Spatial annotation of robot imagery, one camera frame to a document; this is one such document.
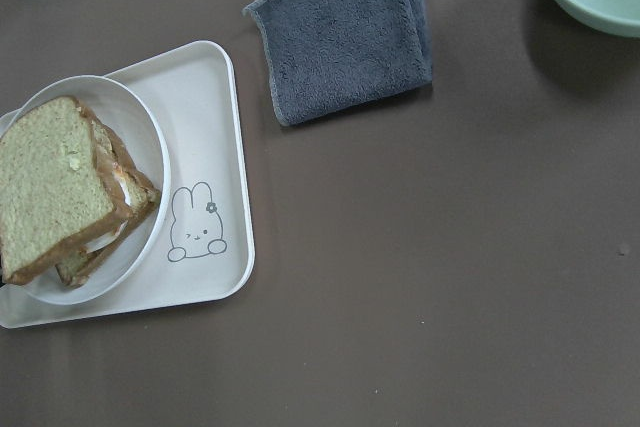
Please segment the bread slice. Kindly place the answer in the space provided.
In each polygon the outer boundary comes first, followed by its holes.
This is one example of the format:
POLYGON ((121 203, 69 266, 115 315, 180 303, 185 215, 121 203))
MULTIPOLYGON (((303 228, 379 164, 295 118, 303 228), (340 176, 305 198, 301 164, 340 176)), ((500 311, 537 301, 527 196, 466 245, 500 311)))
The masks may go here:
POLYGON ((132 216, 98 150, 96 120, 64 95, 21 115, 2 135, 3 282, 25 285, 57 272, 57 263, 132 216))
POLYGON ((139 171, 132 159, 134 166, 128 168, 130 175, 129 188, 133 189, 133 211, 129 218, 124 238, 114 244, 94 253, 85 253, 83 247, 70 254, 56 264, 58 276, 63 284, 68 287, 80 287, 84 285, 90 275, 98 269, 106 259, 134 232, 134 230, 147 219, 159 206, 161 192, 153 185, 148 177, 139 171))

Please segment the bread slice on plate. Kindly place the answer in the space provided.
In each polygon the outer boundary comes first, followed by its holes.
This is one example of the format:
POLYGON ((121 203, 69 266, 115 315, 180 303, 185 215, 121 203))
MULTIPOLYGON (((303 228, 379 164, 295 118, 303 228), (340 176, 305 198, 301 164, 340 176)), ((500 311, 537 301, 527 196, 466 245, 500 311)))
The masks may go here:
POLYGON ((133 211, 129 218, 124 238, 114 244, 94 253, 85 253, 83 247, 70 254, 56 264, 58 276, 63 284, 68 287, 80 287, 84 285, 90 275, 98 269, 106 259, 134 232, 134 230, 147 219, 159 206, 161 192, 153 185, 148 177, 139 171, 132 159, 134 166, 128 168, 130 175, 129 188, 133 189, 133 211))

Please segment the white round plate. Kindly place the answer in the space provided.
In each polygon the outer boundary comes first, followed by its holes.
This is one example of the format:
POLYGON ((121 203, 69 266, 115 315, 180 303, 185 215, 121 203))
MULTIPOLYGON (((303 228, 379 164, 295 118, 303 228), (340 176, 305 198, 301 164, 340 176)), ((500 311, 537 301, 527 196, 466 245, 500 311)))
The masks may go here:
POLYGON ((7 121, 5 131, 21 115, 59 96, 74 96, 88 106, 124 142, 139 171, 161 192, 156 210, 93 272, 80 287, 64 285, 53 269, 25 285, 6 285, 38 301, 74 305, 94 300, 122 284, 149 257, 166 217, 171 168, 162 130, 141 98, 124 84, 97 75, 68 77, 34 94, 7 121))

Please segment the fried egg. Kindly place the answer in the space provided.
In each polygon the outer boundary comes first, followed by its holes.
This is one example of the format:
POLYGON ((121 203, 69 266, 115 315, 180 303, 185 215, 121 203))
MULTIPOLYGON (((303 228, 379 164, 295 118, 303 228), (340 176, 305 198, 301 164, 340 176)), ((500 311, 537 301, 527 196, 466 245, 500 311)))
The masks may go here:
MULTIPOLYGON (((99 152, 109 160, 107 171, 110 173, 112 180, 119 186, 122 201, 130 211, 133 211, 133 189, 129 188, 130 175, 128 168, 134 166, 134 164, 123 141, 111 128, 98 121, 93 123, 93 133, 99 145, 99 152)), ((83 247, 83 251, 85 253, 94 253, 124 238, 123 232, 126 230, 128 223, 128 220, 123 220, 118 227, 87 242, 83 247)))

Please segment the cream rabbit tray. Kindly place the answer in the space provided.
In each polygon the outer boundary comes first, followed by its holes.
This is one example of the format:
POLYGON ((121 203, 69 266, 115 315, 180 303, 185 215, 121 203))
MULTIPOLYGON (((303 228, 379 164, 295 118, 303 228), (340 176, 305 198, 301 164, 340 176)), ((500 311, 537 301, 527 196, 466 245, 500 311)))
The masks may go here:
POLYGON ((227 53, 214 42, 195 41, 97 76, 130 88, 162 130, 171 168, 162 229, 140 267, 94 300, 52 305, 4 285, 5 328, 219 300, 251 275, 255 247, 227 53))

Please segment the grey folded cloth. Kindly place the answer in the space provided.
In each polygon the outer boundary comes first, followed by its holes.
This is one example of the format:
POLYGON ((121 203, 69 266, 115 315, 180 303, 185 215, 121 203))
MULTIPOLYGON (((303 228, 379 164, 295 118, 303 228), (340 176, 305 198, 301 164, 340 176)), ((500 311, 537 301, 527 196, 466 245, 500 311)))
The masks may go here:
POLYGON ((428 85, 425 0, 254 0, 279 123, 294 126, 428 85))

